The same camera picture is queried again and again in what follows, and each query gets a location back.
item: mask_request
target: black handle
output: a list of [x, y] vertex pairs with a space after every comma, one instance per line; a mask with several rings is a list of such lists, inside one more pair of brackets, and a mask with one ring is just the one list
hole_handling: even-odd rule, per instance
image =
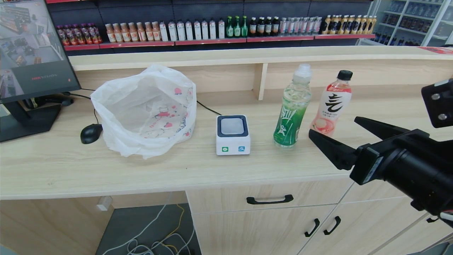
[[341, 222], [340, 217], [335, 216], [335, 221], [336, 221], [336, 223], [335, 223], [335, 226], [333, 226], [332, 230], [330, 230], [330, 231], [324, 230], [325, 235], [330, 235], [338, 227], [338, 225], [340, 225], [340, 222]]
[[270, 204], [283, 204], [283, 203], [289, 203], [291, 202], [292, 200], [294, 200], [293, 198], [293, 195], [285, 195], [284, 196], [284, 199], [282, 201], [275, 201], [275, 202], [258, 202], [255, 200], [254, 197], [252, 196], [249, 196], [247, 198], [247, 203], [251, 204], [251, 205], [270, 205]]
[[311, 235], [313, 235], [314, 231], [319, 227], [319, 220], [316, 218], [314, 219], [314, 228], [313, 230], [308, 233], [308, 232], [305, 232], [305, 237], [311, 237]]
[[426, 222], [428, 222], [428, 223], [433, 223], [433, 222], [437, 221], [438, 219], [439, 219], [439, 218], [433, 220], [433, 219], [431, 219], [431, 218], [428, 218], [428, 219], [426, 219]]

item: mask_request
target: black bottle cap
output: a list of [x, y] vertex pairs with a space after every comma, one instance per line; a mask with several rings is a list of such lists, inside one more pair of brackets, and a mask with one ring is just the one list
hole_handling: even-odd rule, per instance
[[348, 70], [341, 70], [338, 72], [337, 79], [343, 80], [343, 81], [350, 81], [352, 77], [352, 72]]

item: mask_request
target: monitor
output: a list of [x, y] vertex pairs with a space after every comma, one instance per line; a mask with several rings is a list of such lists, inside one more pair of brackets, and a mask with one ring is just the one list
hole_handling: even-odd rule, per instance
[[0, 3], [0, 142], [49, 131], [60, 105], [26, 111], [20, 100], [79, 90], [44, 0]]

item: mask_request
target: green bottle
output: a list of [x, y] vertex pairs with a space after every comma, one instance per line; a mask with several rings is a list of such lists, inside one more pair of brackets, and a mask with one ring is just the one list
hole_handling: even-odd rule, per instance
[[244, 20], [244, 24], [241, 27], [241, 37], [247, 37], [247, 16], [243, 16], [242, 19]]
[[239, 25], [239, 16], [236, 16], [236, 26], [234, 27], [234, 37], [241, 36], [241, 26]]
[[284, 90], [282, 109], [274, 131], [274, 142], [281, 147], [292, 147], [297, 142], [300, 124], [311, 100], [311, 76], [309, 64], [299, 65], [293, 81]]
[[231, 38], [233, 37], [233, 25], [231, 23], [231, 16], [228, 16], [228, 19], [226, 20], [226, 37]]

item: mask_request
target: monitor stand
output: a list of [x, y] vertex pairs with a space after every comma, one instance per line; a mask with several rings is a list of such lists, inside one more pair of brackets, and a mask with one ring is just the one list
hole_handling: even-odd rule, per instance
[[19, 102], [3, 105], [11, 115], [0, 117], [0, 142], [49, 131], [61, 109], [59, 104], [29, 111]]

